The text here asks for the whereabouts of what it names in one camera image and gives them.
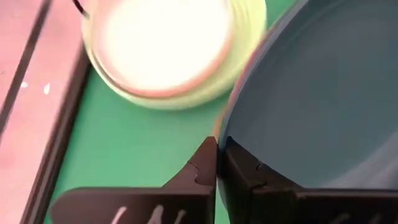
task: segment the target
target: blue plate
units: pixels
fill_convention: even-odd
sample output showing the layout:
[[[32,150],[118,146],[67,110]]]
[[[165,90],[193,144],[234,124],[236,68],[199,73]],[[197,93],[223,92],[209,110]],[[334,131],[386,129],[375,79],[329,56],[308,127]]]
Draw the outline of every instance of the blue plate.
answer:
[[[241,78],[221,126],[308,188],[398,189],[398,1],[303,0]]]

